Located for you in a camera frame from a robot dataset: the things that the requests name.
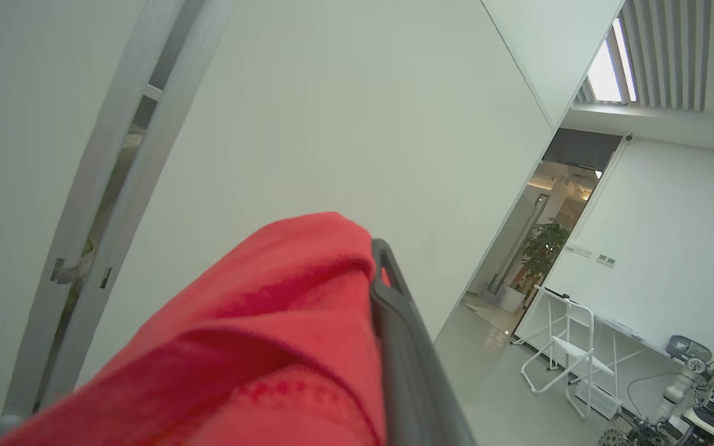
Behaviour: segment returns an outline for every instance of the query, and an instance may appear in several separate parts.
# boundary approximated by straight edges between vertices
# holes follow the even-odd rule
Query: slatted ceiling
[[[638,105],[702,111],[711,0],[627,0],[620,20]],[[597,102],[586,93],[576,102]]]

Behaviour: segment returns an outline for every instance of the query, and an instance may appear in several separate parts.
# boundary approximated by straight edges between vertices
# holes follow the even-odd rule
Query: doorway
[[[620,143],[620,136],[558,130],[479,266],[462,305],[513,333]]]

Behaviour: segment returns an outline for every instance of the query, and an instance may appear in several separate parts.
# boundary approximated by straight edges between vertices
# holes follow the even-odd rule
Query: white folding chair
[[[569,375],[569,372],[572,372],[573,368],[577,367],[583,362],[587,362],[589,364],[589,391],[586,397],[586,406],[588,407],[587,412],[583,413],[578,407],[578,405],[575,404],[575,401],[572,399],[572,397],[569,395],[569,384],[566,385],[565,393],[566,398],[569,400],[569,403],[572,403],[572,406],[575,407],[575,410],[577,410],[577,412],[580,414],[580,418],[586,420],[586,415],[591,413],[591,393],[593,389],[593,382],[591,376],[593,375],[594,369],[597,368],[599,370],[602,370],[603,372],[611,376],[615,375],[615,373],[613,373],[613,370],[611,370],[610,367],[606,366],[605,364],[603,364],[603,362],[599,361],[599,359],[594,357],[594,313],[588,308],[583,307],[582,305],[578,305],[570,301],[569,299],[559,300],[562,300],[564,303],[566,303],[566,329],[559,333],[557,336],[550,336],[550,342],[547,343],[547,345],[545,345],[541,350],[539,350],[539,352],[536,352],[536,354],[533,355],[533,358],[530,358],[525,361],[525,364],[522,365],[522,369],[519,370],[519,373],[522,373],[522,375],[524,376],[525,381],[527,381],[527,384],[531,387],[531,392],[533,393],[533,395],[538,395],[539,393],[546,392],[550,387],[553,386],[553,384],[559,381],[559,379],[566,378],[566,376]],[[551,321],[550,325],[553,325],[558,321]],[[570,330],[572,322],[583,325],[589,330],[588,350],[583,350],[583,348],[579,348],[577,345],[572,344]],[[545,350],[547,350],[547,348],[550,348],[552,346],[555,347],[555,355],[550,352],[550,355],[552,356],[550,359],[553,359],[553,361],[558,356],[559,348],[561,348],[561,350],[566,353],[566,370],[561,372],[560,375],[556,376],[552,381],[550,381],[547,386],[543,387],[542,389],[536,389],[536,387],[531,382],[531,379],[527,376],[527,373],[525,372],[525,367],[527,367],[527,365],[530,364],[534,359],[541,356],[541,354]],[[575,361],[574,364],[570,365],[570,359],[572,358],[577,359],[577,361]]]

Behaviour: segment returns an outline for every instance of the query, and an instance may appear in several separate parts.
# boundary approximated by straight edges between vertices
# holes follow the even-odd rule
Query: chair seat
[[[564,352],[567,353],[567,355],[572,356],[572,358],[582,358],[584,355],[586,355],[586,350],[583,350],[583,348],[579,348],[577,345],[570,344],[569,342],[564,341],[564,339],[553,336],[553,341],[555,341],[555,344],[558,344],[558,347],[563,348]],[[583,361],[589,362],[589,359],[585,358],[583,359]],[[591,363],[598,369],[607,373],[608,375],[615,375],[615,373],[613,373],[613,370],[611,370],[610,367],[604,365],[602,361],[599,361],[596,356],[594,356],[594,359]]]

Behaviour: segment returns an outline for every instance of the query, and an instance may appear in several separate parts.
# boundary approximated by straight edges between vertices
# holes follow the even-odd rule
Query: potted plant
[[[553,268],[553,263],[566,245],[569,234],[570,230],[566,226],[550,218],[550,223],[534,226],[534,234],[524,241],[523,266],[514,282],[517,284],[516,290],[525,293],[525,301],[533,285],[543,279],[550,272],[550,268]]]

